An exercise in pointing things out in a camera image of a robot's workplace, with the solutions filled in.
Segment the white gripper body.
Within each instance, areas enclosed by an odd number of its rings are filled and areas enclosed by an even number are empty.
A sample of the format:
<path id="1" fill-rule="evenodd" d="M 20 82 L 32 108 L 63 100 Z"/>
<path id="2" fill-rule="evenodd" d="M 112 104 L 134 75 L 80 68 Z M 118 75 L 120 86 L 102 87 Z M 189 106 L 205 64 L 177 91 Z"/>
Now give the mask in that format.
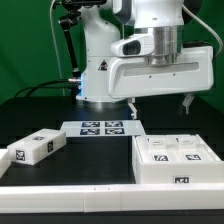
<path id="1" fill-rule="evenodd" d="M 209 90 L 213 83 L 213 48 L 184 48 L 175 63 L 150 65 L 147 57 L 112 58 L 108 93 L 131 98 Z"/>

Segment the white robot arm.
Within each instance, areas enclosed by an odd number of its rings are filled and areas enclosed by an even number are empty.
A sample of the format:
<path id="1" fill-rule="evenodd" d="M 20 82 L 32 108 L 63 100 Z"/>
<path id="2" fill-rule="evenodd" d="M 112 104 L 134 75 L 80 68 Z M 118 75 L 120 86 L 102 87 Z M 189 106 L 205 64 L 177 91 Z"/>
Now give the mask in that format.
<path id="1" fill-rule="evenodd" d="M 142 96 L 208 90 L 214 83 L 213 48 L 182 45 L 184 0 L 108 0 L 134 34 L 123 38 L 102 19 L 101 7 L 83 6 L 87 66 L 81 75 L 80 103 L 96 108 L 129 104 Z"/>

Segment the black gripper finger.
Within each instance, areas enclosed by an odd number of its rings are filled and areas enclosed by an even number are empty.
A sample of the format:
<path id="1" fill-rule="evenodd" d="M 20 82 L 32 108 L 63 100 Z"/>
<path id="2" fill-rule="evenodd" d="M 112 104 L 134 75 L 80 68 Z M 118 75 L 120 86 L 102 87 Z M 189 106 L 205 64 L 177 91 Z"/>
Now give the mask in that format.
<path id="1" fill-rule="evenodd" d="M 193 93 L 187 93 L 185 95 L 185 98 L 182 102 L 182 106 L 184 108 L 184 112 L 185 112 L 186 115 L 188 115 L 189 112 L 190 112 L 190 106 L 191 106 L 193 100 L 194 100 L 194 94 Z"/>
<path id="2" fill-rule="evenodd" d="M 135 107 L 135 98 L 128 98 L 128 106 L 131 110 L 132 119 L 137 119 L 137 109 Z"/>

